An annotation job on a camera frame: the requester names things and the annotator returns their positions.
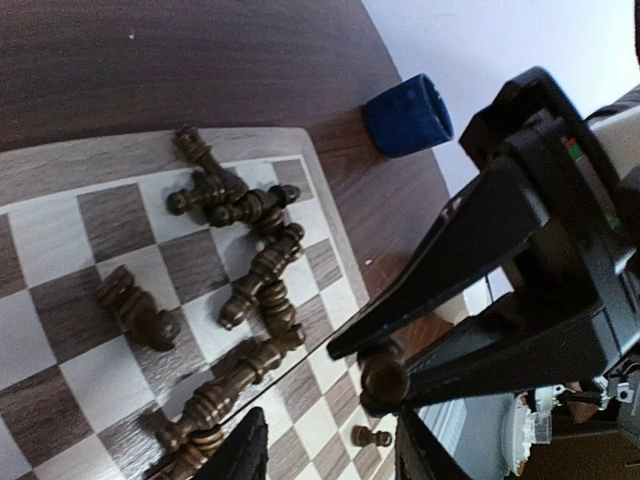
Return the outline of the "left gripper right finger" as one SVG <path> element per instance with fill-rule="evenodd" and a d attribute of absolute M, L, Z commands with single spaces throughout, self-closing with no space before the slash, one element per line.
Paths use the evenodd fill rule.
<path fill-rule="evenodd" d="M 397 415 L 395 478 L 399 480 L 471 480 L 412 409 Z"/>

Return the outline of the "dark pawn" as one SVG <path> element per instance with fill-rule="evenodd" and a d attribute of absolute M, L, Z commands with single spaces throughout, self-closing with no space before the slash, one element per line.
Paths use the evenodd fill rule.
<path fill-rule="evenodd" d="M 406 398 L 410 378 L 403 350 L 395 342 L 376 344 L 357 355 L 361 370 L 360 404 L 373 417 L 395 412 Z"/>
<path fill-rule="evenodd" d="M 388 431 L 372 431 L 364 425 L 356 425 L 351 430 L 351 442 L 356 447 L 390 447 L 392 441 L 393 436 Z"/>

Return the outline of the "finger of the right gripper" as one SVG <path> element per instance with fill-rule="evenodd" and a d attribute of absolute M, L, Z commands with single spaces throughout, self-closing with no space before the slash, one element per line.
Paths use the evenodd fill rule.
<path fill-rule="evenodd" d="M 503 304 L 463 321 L 413 356 L 403 403 L 432 405 L 586 380 L 620 356 L 597 304 Z"/>

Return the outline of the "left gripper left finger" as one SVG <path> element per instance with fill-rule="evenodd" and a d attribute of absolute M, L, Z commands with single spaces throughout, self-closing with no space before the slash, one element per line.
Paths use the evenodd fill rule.
<path fill-rule="evenodd" d="M 193 480 L 265 480 L 269 428 L 261 407 L 253 407 Z"/>

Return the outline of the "dark blue mug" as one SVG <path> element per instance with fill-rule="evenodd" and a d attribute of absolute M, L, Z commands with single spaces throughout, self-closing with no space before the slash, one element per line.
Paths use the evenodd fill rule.
<path fill-rule="evenodd" d="M 372 142 L 388 158 L 431 149 L 454 137 L 444 100 L 424 73 L 369 100 L 363 115 Z"/>

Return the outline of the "pile of dark chess pieces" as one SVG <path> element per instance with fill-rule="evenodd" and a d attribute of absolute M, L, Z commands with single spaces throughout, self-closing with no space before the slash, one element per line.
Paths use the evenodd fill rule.
<path fill-rule="evenodd" d="M 249 188 L 218 163 L 193 126 L 177 130 L 173 141 L 197 168 L 191 174 L 193 188 L 169 194 L 167 210 L 180 216 L 199 209 L 215 228 L 244 223 L 264 245 L 254 254 L 247 272 L 232 282 L 230 297 L 220 307 L 216 321 L 232 330 L 259 313 L 268 338 L 257 342 L 222 376 L 199 386 L 179 418 L 166 421 L 156 433 L 172 461 L 170 469 L 159 472 L 159 478 L 193 479 L 223 444 L 221 423 L 240 395 L 249 386 L 262 383 L 289 352 L 304 343 L 304 328 L 296 321 L 296 310 L 281 279 L 286 267 L 303 253 L 304 229 L 285 221 L 284 209 L 299 198 L 298 187 L 276 184 L 267 190 Z"/>

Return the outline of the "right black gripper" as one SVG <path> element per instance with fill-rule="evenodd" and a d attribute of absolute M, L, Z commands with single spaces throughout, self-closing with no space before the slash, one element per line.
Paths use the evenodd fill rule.
<path fill-rule="evenodd" d="M 328 343 L 330 358 L 364 351 L 507 265 L 514 290 L 490 308 L 597 304 L 621 359 L 639 338 L 634 289 L 616 269 L 632 247 L 610 225 L 569 141 L 613 178 L 595 136 L 545 70 L 507 82 L 461 137 L 481 174 L 447 202 L 392 285 Z"/>

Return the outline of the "wooden chess board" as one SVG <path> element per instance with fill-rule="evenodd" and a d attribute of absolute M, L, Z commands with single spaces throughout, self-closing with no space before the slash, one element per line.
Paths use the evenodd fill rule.
<path fill-rule="evenodd" d="M 251 189 L 299 188 L 285 221 L 302 255 L 281 279 L 305 331 L 221 423 L 253 407 L 268 427 L 271 479 L 384 479 L 389 447 L 356 447 L 356 425 L 393 430 L 358 402 L 354 360 L 331 336 L 368 294 L 309 135 L 203 129 L 218 163 Z M 203 383 L 269 334 L 259 313 L 216 317 L 263 243 L 252 227 L 175 216 L 169 194 L 196 165 L 160 131 L 53 143 L 1 156 L 1 475 L 5 479 L 161 479 L 156 433 Z"/>

